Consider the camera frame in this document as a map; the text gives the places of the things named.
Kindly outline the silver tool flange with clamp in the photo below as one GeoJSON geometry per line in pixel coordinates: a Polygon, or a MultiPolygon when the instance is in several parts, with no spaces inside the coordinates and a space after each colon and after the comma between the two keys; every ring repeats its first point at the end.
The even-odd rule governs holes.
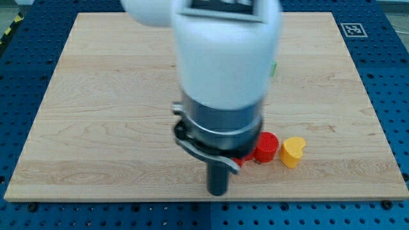
{"type": "Polygon", "coordinates": [[[217,109],[182,93],[182,101],[172,104],[172,112],[181,117],[174,126],[175,142],[198,160],[238,174],[240,166],[233,159],[255,147],[263,126],[262,108],[260,99],[238,109],[217,109]]]}

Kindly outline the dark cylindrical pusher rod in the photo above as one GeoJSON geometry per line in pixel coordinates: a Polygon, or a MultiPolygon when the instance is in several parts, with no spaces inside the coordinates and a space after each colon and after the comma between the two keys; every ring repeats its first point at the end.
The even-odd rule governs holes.
{"type": "Polygon", "coordinates": [[[222,196],[228,189],[229,166],[225,162],[209,163],[206,166],[207,191],[213,196],[222,196]]]}

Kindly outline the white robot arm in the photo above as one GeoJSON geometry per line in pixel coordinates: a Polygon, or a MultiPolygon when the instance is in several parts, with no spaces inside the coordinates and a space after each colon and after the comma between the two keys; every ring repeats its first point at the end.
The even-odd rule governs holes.
{"type": "Polygon", "coordinates": [[[278,0],[122,0],[138,23],[170,27],[181,88],[175,141],[207,164],[207,189],[226,193],[255,147],[281,33],[278,0]]]}

